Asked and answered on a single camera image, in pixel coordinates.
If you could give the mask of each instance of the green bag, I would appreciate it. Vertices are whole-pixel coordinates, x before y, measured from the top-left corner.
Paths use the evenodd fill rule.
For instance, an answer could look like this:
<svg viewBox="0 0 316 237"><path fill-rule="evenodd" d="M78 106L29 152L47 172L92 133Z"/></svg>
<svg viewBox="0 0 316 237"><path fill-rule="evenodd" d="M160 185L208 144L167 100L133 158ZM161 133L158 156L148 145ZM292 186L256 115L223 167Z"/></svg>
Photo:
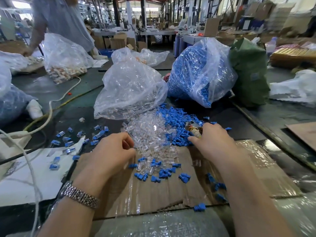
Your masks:
<svg viewBox="0 0 316 237"><path fill-rule="evenodd" d="M266 104L270 88L265 77L268 63L265 50L243 38L232 44L228 56L238 74L232 88L236 97L247 107Z"/></svg>

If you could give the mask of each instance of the worker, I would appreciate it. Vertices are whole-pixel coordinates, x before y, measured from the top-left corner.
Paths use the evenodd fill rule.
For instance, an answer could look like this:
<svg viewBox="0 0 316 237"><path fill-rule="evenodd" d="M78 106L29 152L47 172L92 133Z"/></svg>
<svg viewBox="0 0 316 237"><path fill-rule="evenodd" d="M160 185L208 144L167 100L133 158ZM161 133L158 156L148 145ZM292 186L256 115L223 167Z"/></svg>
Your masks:
<svg viewBox="0 0 316 237"><path fill-rule="evenodd" d="M34 27L30 45L23 55L32 55L48 32L59 34L81 45L86 52L94 47L94 40L87 32L80 15L78 0L32 0Z"/></svg>
<svg viewBox="0 0 316 237"><path fill-rule="evenodd" d="M203 125L202 138L189 140L218 168L227 187L236 236L292 237L286 221L274 206L245 153L219 124ZM134 143L126 132L103 138L89 155L88 165L71 187L99 197L107 180L135 157ZM63 197L42 226L38 237L89 236L94 209L76 198Z"/></svg>

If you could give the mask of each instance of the gray shirt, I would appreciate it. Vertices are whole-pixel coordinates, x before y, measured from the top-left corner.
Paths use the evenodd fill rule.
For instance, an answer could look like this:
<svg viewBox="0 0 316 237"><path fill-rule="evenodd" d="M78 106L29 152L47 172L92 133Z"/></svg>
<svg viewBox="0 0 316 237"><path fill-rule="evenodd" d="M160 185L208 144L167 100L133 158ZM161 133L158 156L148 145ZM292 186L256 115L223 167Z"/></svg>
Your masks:
<svg viewBox="0 0 316 237"><path fill-rule="evenodd" d="M65 0L32 0L35 23L46 24L50 33L59 34L81 45L87 52L94 47L81 18L78 5L68 6Z"/></svg>

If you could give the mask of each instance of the wristwatch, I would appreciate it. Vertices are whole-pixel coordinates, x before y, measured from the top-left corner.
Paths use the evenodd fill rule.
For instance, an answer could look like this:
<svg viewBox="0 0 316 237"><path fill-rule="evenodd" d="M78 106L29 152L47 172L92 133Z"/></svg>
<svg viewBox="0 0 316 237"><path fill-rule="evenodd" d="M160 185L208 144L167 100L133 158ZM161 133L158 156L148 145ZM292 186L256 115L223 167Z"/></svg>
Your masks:
<svg viewBox="0 0 316 237"><path fill-rule="evenodd" d="M80 204L83 204L92 209L96 209L99 206L100 200L72 186L72 182L73 181L67 181L65 183L65 185L60 190L59 197L63 198L64 196L67 196Z"/></svg>

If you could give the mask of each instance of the white plastic bottle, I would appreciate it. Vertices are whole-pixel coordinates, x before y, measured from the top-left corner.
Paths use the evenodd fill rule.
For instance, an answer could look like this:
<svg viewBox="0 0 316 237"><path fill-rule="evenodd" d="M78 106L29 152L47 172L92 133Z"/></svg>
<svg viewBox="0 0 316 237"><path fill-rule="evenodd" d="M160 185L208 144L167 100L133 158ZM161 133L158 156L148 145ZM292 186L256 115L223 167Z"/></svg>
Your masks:
<svg viewBox="0 0 316 237"><path fill-rule="evenodd" d="M267 43L266 51L267 51L268 56L270 56L274 52L277 46L276 43L277 43L277 37L272 37L271 41Z"/></svg>

